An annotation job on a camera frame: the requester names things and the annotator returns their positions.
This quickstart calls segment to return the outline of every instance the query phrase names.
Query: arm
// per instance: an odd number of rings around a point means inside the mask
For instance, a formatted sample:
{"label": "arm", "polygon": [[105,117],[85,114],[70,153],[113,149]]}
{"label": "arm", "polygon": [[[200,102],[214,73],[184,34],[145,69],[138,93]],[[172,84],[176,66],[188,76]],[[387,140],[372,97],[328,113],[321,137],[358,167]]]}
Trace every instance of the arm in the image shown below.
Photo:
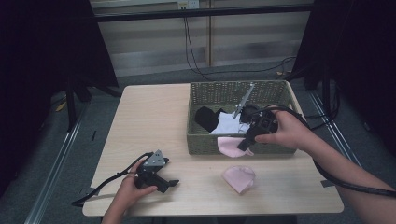
{"label": "arm", "polygon": [[102,224],[115,224],[121,223],[123,214],[126,209],[133,206],[139,199],[143,196],[148,195],[155,190],[157,187],[150,186],[145,189],[138,189],[134,185],[135,172],[137,167],[142,161],[138,162],[135,166],[131,168],[130,173],[122,180],[119,190],[113,199],[113,202],[108,207],[105,216],[103,217]]}
{"label": "arm", "polygon": [[[375,176],[346,159],[334,148],[307,129],[297,118],[285,111],[276,111],[279,122],[274,134],[256,136],[260,143],[280,144],[299,148],[309,154],[325,171],[346,182],[378,189],[394,190]],[[337,186],[365,223],[394,223],[396,199],[357,192]]]}

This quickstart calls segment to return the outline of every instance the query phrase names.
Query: black cable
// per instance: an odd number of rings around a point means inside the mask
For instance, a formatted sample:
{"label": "black cable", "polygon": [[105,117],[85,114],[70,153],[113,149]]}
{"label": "black cable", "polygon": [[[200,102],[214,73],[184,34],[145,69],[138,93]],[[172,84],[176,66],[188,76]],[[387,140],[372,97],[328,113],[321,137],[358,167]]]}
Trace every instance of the black cable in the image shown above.
{"label": "black cable", "polygon": [[[282,62],[279,65],[276,65],[274,67],[269,67],[269,68],[265,68],[265,69],[259,69],[259,70],[247,70],[247,71],[240,71],[240,70],[232,70],[232,71],[218,71],[218,72],[210,72],[210,73],[203,73],[201,72],[201,70],[199,69],[199,67],[197,66],[197,63],[195,61],[195,57],[192,51],[192,44],[191,44],[191,39],[190,39],[190,27],[189,27],[189,22],[187,20],[187,18],[184,18],[184,28],[185,28],[185,34],[186,34],[186,57],[187,57],[187,64],[189,65],[189,68],[192,72],[201,75],[202,77],[204,77],[206,80],[210,80],[213,81],[211,79],[209,79],[208,77],[205,76],[209,76],[209,75],[215,75],[215,74],[223,74],[223,73],[259,73],[259,72],[266,72],[266,71],[270,71],[273,69],[276,69],[280,66],[283,66],[285,63],[289,63],[291,62],[291,58],[295,58],[294,56],[292,57],[288,57],[282,60]],[[189,57],[188,57],[188,51],[187,51],[187,46],[188,46],[188,40],[190,42],[190,49],[191,49],[191,55],[192,55],[192,59],[194,60],[194,64],[195,64],[195,68],[197,71],[195,71],[189,62]]]}
{"label": "black cable", "polygon": [[286,80],[288,82],[296,79],[296,78],[300,78],[305,76],[305,74],[312,69],[314,66],[316,66],[318,63],[318,61],[313,60],[309,63],[307,63],[306,65],[304,65],[302,68],[300,68],[297,71],[293,71],[290,75],[288,75],[287,77],[284,77],[283,80]]}
{"label": "black cable", "polygon": [[[268,105],[263,109],[260,109],[256,112],[254,112],[254,114],[256,113],[260,113],[263,112],[265,110],[282,110],[282,111],[287,111],[289,113],[291,113],[295,118],[297,118],[305,127],[307,127],[309,129],[309,125],[306,122],[305,119],[303,119],[303,116],[295,111],[293,111],[292,109],[284,106],[284,105]],[[394,190],[387,190],[387,189],[377,189],[377,188],[370,188],[370,187],[365,187],[365,186],[360,186],[360,185],[356,185],[356,184],[351,184],[348,182],[345,182],[343,180],[338,179],[337,177],[329,174],[327,171],[325,171],[315,160],[314,164],[317,167],[319,173],[321,175],[323,175],[323,177],[325,177],[327,180],[331,181],[332,183],[334,183],[334,185],[340,186],[344,189],[350,189],[350,190],[354,190],[354,191],[358,191],[358,192],[362,192],[362,193],[368,193],[368,194],[375,194],[375,195],[382,195],[382,196],[387,196],[387,197],[392,197],[392,198],[396,198],[396,191]]]}
{"label": "black cable", "polygon": [[99,190],[101,190],[106,184],[110,183],[111,181],[120,178],[123,175],[127,175],[128,171],[138,162],[140,161],[143,157],[147,157],[152,155],[152,153],[145,153],[143,155],[141,155],[139,158],[137,158],[134,162],[132,162],[131,165],[129,165],[125,170],[123,170],[120,173],[117,173],[116,175],[111,176],[110,178],[108,178],[107,180],[105,180],[104,182],[102,182],[102,184],[100,184],[96,189],[94,189],[91,193],[89,193],[88,195],[86,195],[85,197],[78,199],[74,202],[72,202],[73,206],[77,206],[77,207],[82,207],[82,205],[85,203],[85,201],[89,200],[93,195],[95,195]]}
{"label": "black cable", "polygon": [[335,93],[334,93],[334,96],[333,96],[333,99],[332,99],[332,103],[333,103],[333,105],[332,105],[333,109],[332,109],[332,112],[329,115],[321,114],[321,115],[314,115],[314,116],[306,116],[306,118],[308,118],[308,119],[322,119],[322,118],[325,118],[325,117],[328,118],[328,120],[324,121],[323,123],[319,124],[318,126],[310,128],[311,131],[317,130],[317,129],[325,126],[325,125],[330,124],[337,117],[338,111],[339,111],[339,108],[340,108],[340,104],[341,104],[340,93],[339,93],[339,89],[338,88],[335,89]]}
{"label": "black cable", "polygon": [[[206,79],[206,80],[208,80],[208,81],[213,81],[212,79],[206,77],[206,76],[201,72],[201,70],[198,68],[197,62],[196,62],[196,60],[195,60],[194,52],[193,52],[193,50],[192,50],[192,43],[191,43],[191,39],[190,39],[190,27],[189,27],[189,22],[188,22],[187,18],[184,18],[184,32],[185,32],[185,36],[186,36],[186,58],[187,58],[187,64],[189,65],[190,70],[191,70],[192,72],[196,73],[196,74],[201,75],[204,79]],[[191,56],[192,56],[192,59],[193,59],[193,61],[194,61],[195,68],[197,69],[197,71],[195,71],[195,70],[191,67],[191,65],[190,65],[189,53],[188,53],[188,50],[187,50],[187,48],[188,48],[187,43],[188,43],[188,42],[190,43]]]}
{"label": "black cable", "polygon": [[282,60],[282,62],[281,62],[281,64],[282,64],[282,73],[281,73],[281,76],[285,75],[285,66],[284,66],[284,64],[285,64],[285,63],[289,63],[290,61],[295,60],[296,58],[297,58],[297,57],[293,56],[293,57],[285,58],[285,59]]}

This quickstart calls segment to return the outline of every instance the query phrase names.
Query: hand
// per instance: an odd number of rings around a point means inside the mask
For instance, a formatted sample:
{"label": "hand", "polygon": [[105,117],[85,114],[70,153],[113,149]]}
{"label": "hand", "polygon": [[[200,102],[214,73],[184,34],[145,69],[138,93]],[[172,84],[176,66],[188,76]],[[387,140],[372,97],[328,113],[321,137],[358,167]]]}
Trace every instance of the hand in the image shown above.
{"label": "hand", "polygon": [[278,121],[276,133],[257,135],[255,140],[258,143],[272,143],[289,148],[304,148],[304,143],[309,142],[315,135],[306,128],[297,118],[287,111],[275,110]]}
{"label": "hand", "polygon": [[125,210],[129,207],[133,206],[137,201],[139,201],[142,197],[154,192],[157,190],[156,186],[150,186],[145,189],[138,189],[134,184],[137,177],[136,169],[143,161],[137,162],[132,168],[129,174],[122,180],[122,183],[117,191],[116,196],[113,199],[113,202],[108,207],[106,214],[104,216],[105,220],[115,220],[121,218],[124,214]]}

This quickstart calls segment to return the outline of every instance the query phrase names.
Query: wicker basket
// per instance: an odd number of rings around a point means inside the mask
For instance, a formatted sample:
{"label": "wicker basket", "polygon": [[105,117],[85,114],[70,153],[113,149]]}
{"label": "wicker basket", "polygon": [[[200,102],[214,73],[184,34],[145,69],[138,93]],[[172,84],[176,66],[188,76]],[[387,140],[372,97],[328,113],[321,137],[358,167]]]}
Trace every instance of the wicker basket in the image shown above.
{"label": "wicker basket", "polygon": [[[207,106],[213,111],[222,108],[227,113],[235,111],[242,97],[250,88],[250,83],[255,87],[250,94],[247,104],[264,107],[269,104],[287,105],[296,110],[296,102],[287,81],[236,81],[236,82],[196,82],[190,86],[190,105],[187,127],[187,143],[191,155],[220,154],[218,137],[231,136],[243,137],[242,134],[209,134],[194,121],[196,111],[202,106]],[[250,150],[257,154],[292,154],[296,149],[281,147],[273,144],[255,144]]]}

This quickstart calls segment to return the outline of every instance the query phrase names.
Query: metal rod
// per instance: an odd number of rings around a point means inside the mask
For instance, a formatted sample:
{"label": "metal rod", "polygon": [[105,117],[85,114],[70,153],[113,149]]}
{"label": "metal rod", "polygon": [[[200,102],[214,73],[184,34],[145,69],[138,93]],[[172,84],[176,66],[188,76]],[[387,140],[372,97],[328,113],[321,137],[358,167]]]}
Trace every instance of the metal rod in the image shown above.
{"label": "metal rod", "polygon": [[[315,92],[309,92],[311,96],[311,100],[319,112],[319,114],[325,114],[325,111],[323,109],[323,103],[321,102],[319,96]],[[335,141],[335,144],[339,147],[340,152],[347,157],[350,161],[355,162],[357,165],[362,167],[361,163],[359,162],[358,158],[356,157],[355,153],[352,151],[352,148],[350,147],[349,143],[341,133],[341,131],[338,129],[338,126],[335,124],[334,121],[330,121],[327,116],[322,117],[323,121],[327,123],[327,128],[332,135],[332,138]]]}
{"label": "metal rod", "polygon": [[207,17],[207,16],[231,16],[245,14],[284,13],[312,11],[315,8],[340,7],[340,4],[299,4],[267,7],[222,7],[202,8],[188,10],[168,10],[140,13],[122,14],[98,14],[93,17],[78,17],[53,20],[52,22],[110,22],[110,21],[142,21],[172,18]]}
{"label": "metal rod", "polygon": [[74,125],[71,132],[69,132],[64,139],[64,144],[59,151],[58,157],[53,163],[52,168],[49,172],[49,176],[42,187],[39,195],[35,199],[35,204],[33,205],[32,210],[30,211],[28,217],[25,220],[25,224],[38,224],[41,222],[42,217],[44,216],[44,212],[47,209],[48,203],[50,202],[50,197],[52,196],[53,191],[55,190],[56,182],[61,174],[62,168],[64,166],[64,162],[67,158],[67,155],[70,151],[71,146],[73,145],[78,129],[81,124],[81,118],[83,117],[87,105],[84,105],[81,114]]}

